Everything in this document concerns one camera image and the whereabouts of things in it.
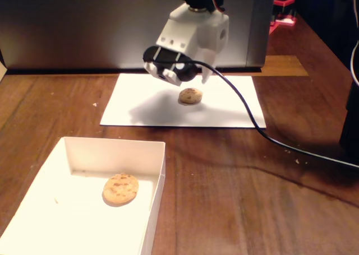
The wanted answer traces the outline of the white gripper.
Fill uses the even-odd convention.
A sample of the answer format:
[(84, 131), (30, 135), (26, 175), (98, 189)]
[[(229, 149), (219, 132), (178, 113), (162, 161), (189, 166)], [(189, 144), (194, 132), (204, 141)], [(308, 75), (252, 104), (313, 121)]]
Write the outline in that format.
[[(217, 54), (225, 47), (229, 34), (229, 16), (219, 11), (195, 12), (182, 4), (169, 15), (156, 45), (215, 67)], [(202, 84), (212, 75), (212, 70), (200, 65)]]

